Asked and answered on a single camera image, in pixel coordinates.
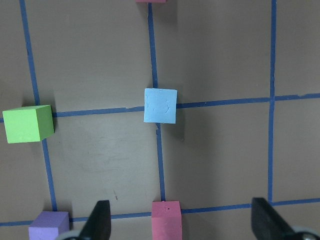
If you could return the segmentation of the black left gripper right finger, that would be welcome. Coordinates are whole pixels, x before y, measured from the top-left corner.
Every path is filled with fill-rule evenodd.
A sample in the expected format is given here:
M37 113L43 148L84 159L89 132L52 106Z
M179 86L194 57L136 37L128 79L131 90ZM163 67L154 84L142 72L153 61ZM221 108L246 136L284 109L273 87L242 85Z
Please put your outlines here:
M263 197L251 200L251 230L257 240L318 240L310 230L292 228Z

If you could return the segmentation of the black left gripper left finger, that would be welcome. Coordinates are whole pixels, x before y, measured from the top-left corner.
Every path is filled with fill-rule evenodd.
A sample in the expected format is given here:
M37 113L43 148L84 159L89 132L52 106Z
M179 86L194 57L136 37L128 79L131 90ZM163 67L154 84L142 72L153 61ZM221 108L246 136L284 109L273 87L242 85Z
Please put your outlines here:
M99 200L82 228L80 240L109 240L111 236L111 209L109 200Z

